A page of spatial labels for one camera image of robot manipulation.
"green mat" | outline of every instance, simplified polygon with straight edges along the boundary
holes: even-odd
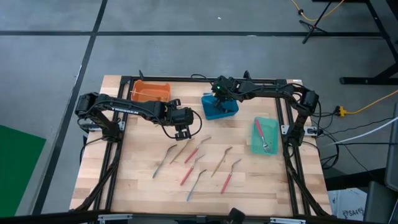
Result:
[[[0,125],[0,217],[15,215],[45,139]]]

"blue plastic container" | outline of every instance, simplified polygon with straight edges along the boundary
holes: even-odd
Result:
[[[262,147],[262,138],[256,127],[256,122],[253,121],[252,135],[251,135],[251,152],[256,154],[263,154],[273,156],[278,154],[278,132],[279,125],[278,121],[269,118],[256,117],[261,126],[264,140],[269,146],[269,151],[266,152]]]
[[[201,104],[203,106],[203,110],[205,112],[205,117],[207,120],[233,116],[239,111],[239,107],[238,104],[236,103],[236,100],[231,100],[231,101],[225,101],[224,103],[221,104],[221,106],[224,109],[230,111],[228,113],[223,113],[222,111],[214,107],[214,103],[216,102],[216,100],[217,99],[213,95],[205,95],[201,98]]]

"green surface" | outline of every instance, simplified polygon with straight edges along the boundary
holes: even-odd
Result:
[[[256,117],[259,120],[264,140],[269,146],[269,152],[266,152],[262,147],[262,138],[256,127],[255,120],[253,120],[252,135],[251,135],[251,152],[263,155],[278,154],[278,121],[269,118]]]
[[[0,217],[15,215],[45,139],[0,126]]]

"robotic arm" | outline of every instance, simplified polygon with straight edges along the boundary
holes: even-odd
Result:
[[[256,85],[250,81],[238,81],[232,77],[218,77],[213,82],[211,90],[217,98],[216,107],[222,110],[221,103],[227,100],[250,100],[254,97],[283,98],[298,112],[294,125],[289,126],[285,140],[292,146],[301,146],[304,138],[304,124],[309,116],[315,112],[319,96],[302,85]],[[299,101],[294,94],[301,95]]]
[[[123,100],[105,94],[87,93],[79,97],[75,114],[79,119],[90,119],[102,129],[103,139],[109,142],[121,140],[121,132],[117,122],[110,121],[102,111],[112,110],[142,116],[145,120],[163,126],[175,126],[176,140],[191,138],[189,125],[193,123],[191,108],[177,109],[179,99],[170,102],[147,101],[145,103]]]

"yellow cable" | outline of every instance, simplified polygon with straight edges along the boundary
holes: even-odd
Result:
[[[292,3],[296,6],[297,10],[300,10],[301,8],[297,5],[297,3],[294,0],[291,0]],[[345,0],[341,0],[341,2],[334,7],[330,12],[328,12],[326,15],[322,16],[322,18],[328,17],[334,10],[336,10]],[[308,21],[317,21],[318,19],[309,19],[307,16],[304,15],[304,13],[301,13],[301,15],[304,17],[304,19]]]
[[[384,100],[384,99],[386,99],[386,98],[388,98],[388,97],[390,97],[390,96],[392,96],[392,95],[394,95],[396,93],[398,93],[398,90],[388,94],[387,96],[384,96],[384,97],[376,100],[375,102],[373,102],[373,103],[371,103],[371,104],[369,104],[369,105],[367,105],[367,106],[365,106],[365,107],[363,107],[363,108],[361,108],[361,109],[359,109],[359,110],[357,110],[355,112],[348,112],[348,111],[344,110],[342,106],[340,106],[340,116],[344,116],[345,114],[357,114],[357,113],[359,113],[359,112],[361,112],[361,111],[363,111],[365,109],[368,109],[369,107],[375,105],[376,103],[378,103],[378,102],[380,102],[380,101],[382,101],[382,100]]]

